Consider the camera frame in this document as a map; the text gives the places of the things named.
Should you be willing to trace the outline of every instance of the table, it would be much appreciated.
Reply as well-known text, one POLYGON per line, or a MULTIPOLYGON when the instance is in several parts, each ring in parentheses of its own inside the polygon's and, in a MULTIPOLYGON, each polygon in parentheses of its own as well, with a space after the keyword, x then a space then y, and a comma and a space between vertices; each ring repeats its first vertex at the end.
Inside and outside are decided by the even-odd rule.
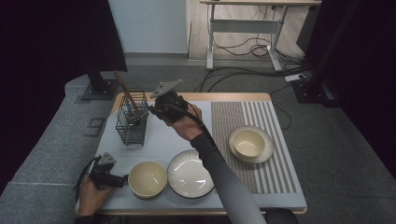
MULTIPOLYGON (((188 93, 184 99, 203 110, 203 121, 218 144, 230 167, 247 184, 253 198, 264 210, 268 207, 286 207, 294 213, 306 211, 305 198, 280 130, 271 98, 267 93, 188 93), (270 160, 261 164, 239 161, 227 148, 228 133, 244 124, 253 124, 266 130, 276 143, 270 160)), ((156 161, 165 169, 176 154, 191 149, 190 143, 153 115, 148 116, 145 144, 125 146, 115 129, 117 110, 123 93, 112 107, 96 156, 109 152, 116 160, 113 175, 126 175, 141 161, 156 161)), ((216 190, 199 199, 182 198, 167 185, 156 198, 136 198, 128 185, 116 189, 98 213, 118 216, 134 215, 224 215, 216 190)))
POLYGON ((255 33, 275 34, 271 46, 267 47, 271 62, 276 71, 282 68, 277 58, 276 44, 282 31, 289 6, 319 6, 320 0, 200 0, 200 3, 211 6, 209 24, 209 46, 206 55, 206 68, 213 69, 213 33, 255 33), (216 5, 253 5, 253 6, 283 6, 279 21, 246 21, 246 20, 218 20, 215 19, 216 5))

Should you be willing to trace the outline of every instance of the black curtain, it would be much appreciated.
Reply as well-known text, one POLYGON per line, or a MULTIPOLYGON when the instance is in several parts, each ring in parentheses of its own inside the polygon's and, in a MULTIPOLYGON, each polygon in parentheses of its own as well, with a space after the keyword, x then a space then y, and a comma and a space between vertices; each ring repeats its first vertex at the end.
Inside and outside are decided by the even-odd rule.
POLYGON ((340 106, 394 177, 395 27, 392 1, 324 0, 306 54, 316 80, 334 81, 340 106), (340 30, 329 53, 329 43, 340 30), (323 60, 325 53, 329 57, 323 60))
POLYGON ((3 189, 52 120, 68 81, 127 68, 107 0, 2 1, 0 10, 3 189))

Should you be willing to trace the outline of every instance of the desk leg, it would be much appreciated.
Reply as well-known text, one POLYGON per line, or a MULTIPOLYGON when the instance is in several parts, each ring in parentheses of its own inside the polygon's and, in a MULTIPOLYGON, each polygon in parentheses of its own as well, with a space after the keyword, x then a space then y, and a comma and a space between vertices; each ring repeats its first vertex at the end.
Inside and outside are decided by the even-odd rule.
POLYGON ((280 63, 279 60, 277 58, 277 54, 275 52, 276 50, 276 45, 277 45, 277 41, 279 40, 280 37, 280 32, 282 31, 282 27, 283 27, 283 23, 285 22, 285 17, 286 17, 286 13, 288 12, 288 6, 283 6, 283 10, 282 10, 282 16, 280 17, 278 23, 277 23, 277 28, 276 28, 276 32, 275 32, 275 36, 274 38, 271 40, 271 46, 268 46, 268 53, 270 55, 271 61, 274 65, 274 68, 276 71, 281 71, 282 68, 280 67, 280 63))
POLYGON ((209 23, 209 46, 206 54, 206 69, 213 69, 213 21, 215 20, 215 6, 211 6, 210 23, 209 23))

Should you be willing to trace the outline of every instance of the white plate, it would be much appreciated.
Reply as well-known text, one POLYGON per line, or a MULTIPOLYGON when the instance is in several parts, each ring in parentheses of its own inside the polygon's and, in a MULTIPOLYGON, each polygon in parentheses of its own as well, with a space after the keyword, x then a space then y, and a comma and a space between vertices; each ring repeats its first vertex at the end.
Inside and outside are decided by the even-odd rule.
POLYGON ((228 138, 228 145, 230 147, 231 152, 236 156, 236 158, 238 158, 241 161, 245 161, 245 162, 249 162, 249 163, 262 163, 262 162, 270 159, 274 153, 274 142, 273 142, 271 136, 265 130, 260 129, 255 126, 251 126, 251 125, 244 125, 244 126, 240 126, 236 129, 234 129, 230 133, 230 137, 228 138), (262 136, 262 138, 264 139, 264 142, 265 142, 265 147, 264 147, 264 151, 262 152, 262 154, 260 154, 257 157, 254 157, 254 158, 242 158, 235 152, 235 148, 233 147, 233 139, 235 138, 235 135, 242 130, 256 131, 257 133, 259 133, 262 136))
POLYGON ((203 197, 215 187, 195 149, 177 154, 169 163, 167 174, 172 190, 186 198, 203 197))

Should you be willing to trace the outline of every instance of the plate rim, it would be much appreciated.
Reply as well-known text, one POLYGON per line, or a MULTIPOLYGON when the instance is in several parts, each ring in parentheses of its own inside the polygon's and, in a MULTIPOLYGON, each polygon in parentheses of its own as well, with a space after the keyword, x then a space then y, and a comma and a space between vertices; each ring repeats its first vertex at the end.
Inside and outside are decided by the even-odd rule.
POLYGON ((259 164, 259 163, 263 163, 263 162, 265 162, 265 161, 268 161, 268 160, 273 156, 274 151, 275 151, 274 139, 271 137, 271 135, 270 135, 268 132, 266 132, 264 129, 259 128, 259 127, 254 126, 254 125, 241 125, 241 126, 238 126, 238 127, 234 128, 234 129, 230 132, 230 134, 228 135, 228 147, 230 148, 231 152, 233 153, 233 155, 234 155, 238 160, 244 161, 244 162, 247 162, 247 163, 252 163, 252 164, 259 164), (268 139, 271 141, 272 146, 269 148, 269 150, 270 150, 271 152, 270 152, 270 153, 265 153, 265 154, 264 154, 264 152, 266 151, 266 150, 264 150, 264 152, 261 154, 261 155, 267 155, 267 156, 263 156, 264 159, 261 158, 261 156, 258 156, 259 160, 257 161, 256 158, 252 158, 252 159, 243 159, 243 158, 240 158, 240 157, 237 156, 237 153, 235 152, 235 148, 233 147, 232 136, 235 136, 235 134, 236 134, 237 132, 240 132, 240 131, 245 130, 245 129, 255 129, 255 130, 259 130, 261 133, 264 134, 264 137, 265 137, 265 135, 266 135, 266 136, 268 137, 268 139))
POLYGON ((170 183, 170 181, 169 181, 169 176, 170 176, 170 175, 169 175, 169 167, 171 166, 172 161, 173 161, 175 158, 177 158, 178 156, 180 156, 182 153, 186 153, 186 152, 188 152, 188 151, 195 151, 195 152, 197 153, 197 155, 199 155, 199 154, 198 154, 198 151, 197 151, 196 149, 187 149, 187 150, 184 150, 184 151, 181 151, 181 152, 177 153, 176 156, 175 156, 174 158, 172 158, 172 160, 169 162, 168 167, 166 168, 166 175, 168 176, 168 184, 169 184, 170 189, 171 189, 174 193, 176 193, 178 196, 180 196, 180 197, 183 197, 183 198, 186 198, 186 199, 199 199, 199 198, 203 198, 203 197, 205 197, 207 194, 209 194, 210 192, 212 192, 212 190, 215 188, 215 183, 213 182, 213 179, 212 179, 212 177, 210 176, 210 174, 209 174, 209 176, 210 176, 210 180, 211 180, 211 182, 212 182, 212 184, 213 184, 213 187, 212 187, 208 192, 206 192, 205 194, 200 195, 200 196, 195 196, 195 197, 189 197, 189 196, 185 196, 185 195, 182 195, 182 194, 178 193, 178 192, 172 187, 172 185, 171 185, 171 183, 170 183))

